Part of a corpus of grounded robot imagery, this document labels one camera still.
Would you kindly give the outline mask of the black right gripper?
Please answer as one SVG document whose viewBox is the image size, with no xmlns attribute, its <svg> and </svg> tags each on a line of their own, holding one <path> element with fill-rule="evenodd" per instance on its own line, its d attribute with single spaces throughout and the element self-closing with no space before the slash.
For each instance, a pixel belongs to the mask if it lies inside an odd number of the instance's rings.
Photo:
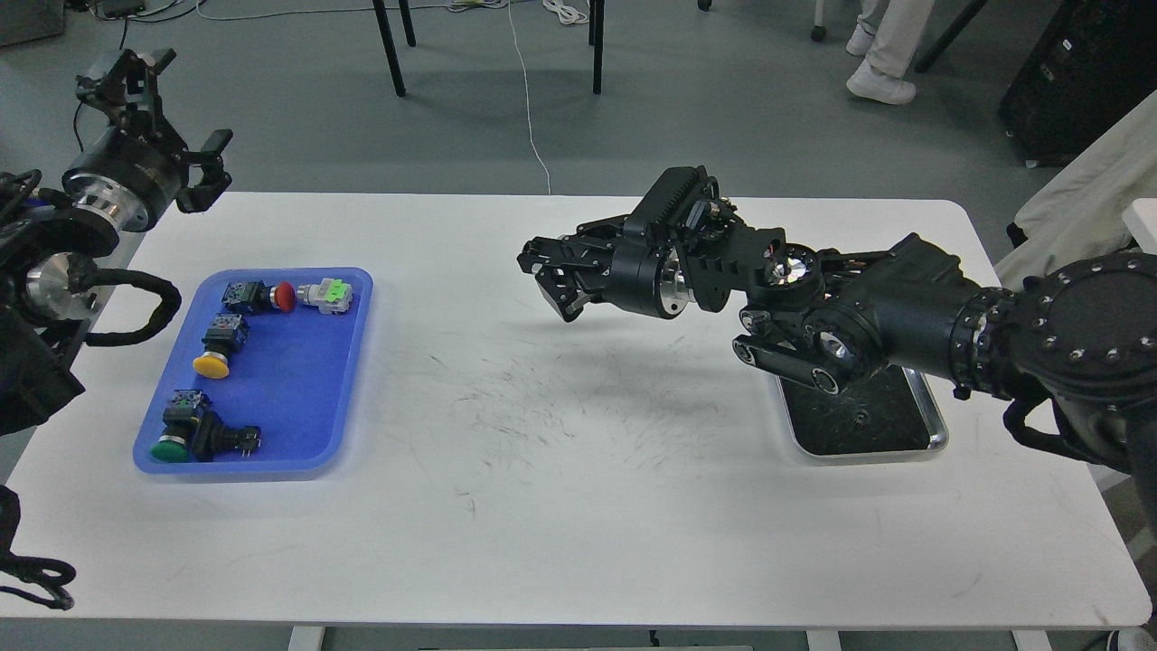
<svg viewBox="0 0 1157 651">
<path fill-rule="evenodd" d="M 628 215 L 584 222 L 560 239 L 533 238 L 517 256 L 533 272 L 541 296 L 562 321 L 587 304 L 610 304 L 636 315 L 673 320 L 687 299 L 671 288 L 671 231 L 686 222 L 699 199 L 718 197 L 705 167 L 670 167 L 659 173 Z"/>
</svg>

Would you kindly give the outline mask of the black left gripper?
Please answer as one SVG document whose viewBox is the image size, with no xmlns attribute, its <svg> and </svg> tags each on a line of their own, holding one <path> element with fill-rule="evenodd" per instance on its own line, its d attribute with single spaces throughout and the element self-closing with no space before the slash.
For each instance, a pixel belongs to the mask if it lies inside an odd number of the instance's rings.
<svg viewBox="0 0 1157 651">
<path fill-rule="evenodd" d="M 174 49 L 110 51 L 76 77 L 79 103 L 100 111 L 111 127 L 71 162 L 62 173 L 62 190 L 79 205 L 86 197 L 112 204 L 116 209 L 104 214 L 128 234 L 153 230 L 174 198 L 184 213 L 211 210 L 233 182 L 222 156 L 231 130 L 211 132 L 200 151 L 179 151 L 177 161 L 140 139 L 170 130 L 157 77 L 174 58 Z M 190 167 L 202 177 L 186 186 Z"/>
</svg>

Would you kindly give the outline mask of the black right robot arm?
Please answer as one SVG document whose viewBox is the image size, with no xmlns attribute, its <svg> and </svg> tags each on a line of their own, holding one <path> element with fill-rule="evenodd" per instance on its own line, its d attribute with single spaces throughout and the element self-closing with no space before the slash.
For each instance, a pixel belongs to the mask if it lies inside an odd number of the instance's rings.
<svg viewBox="0 0 1157 651">
<path fill-rule="evenodd" d="M 1007 400 L 1025 447 L 1132 476 L 1154 524 L 1154 256 L 1082 259 L 1020 291 L 980 286 L 960 259 L 906 235 L 867 252 L 790 243 L 740 220 L 702 167 L 671 167 L 628 214 L 532 238 L 517 256 L 563 321 L 585 304 L 673 320 L 743 293 L 749 367 L 827 395 L 904 367 Z"/>
</svg>

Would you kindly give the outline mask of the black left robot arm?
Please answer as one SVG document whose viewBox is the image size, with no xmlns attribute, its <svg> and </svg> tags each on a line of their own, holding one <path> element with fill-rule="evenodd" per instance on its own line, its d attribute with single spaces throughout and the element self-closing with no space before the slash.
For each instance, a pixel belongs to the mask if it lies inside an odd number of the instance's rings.
<svg viewBox="0 0 1157 651">
<path fill-rule="evenodd" d="M 102 136 L 71 162 L 61 188 L 40 170 L 3 173 L 1 231 L 1 429 L 42 426 L 83 392 L 71 363 L 83 345 L 142 343 L 182 304 L 170 281 L 100 267 L 121 234 L 152 230 L 170 205 L 211 209 L 231 183 L 222 160 L 230 130 L 193 149 L 163 116 L 157 79 L 176 52 L 128 49 L 100 57 L 76 79 L 76 99 L 106 116 Z M 94 333 L 100 286 L 128 284 L 159 296 L 139 330 Z"/>
</svg>

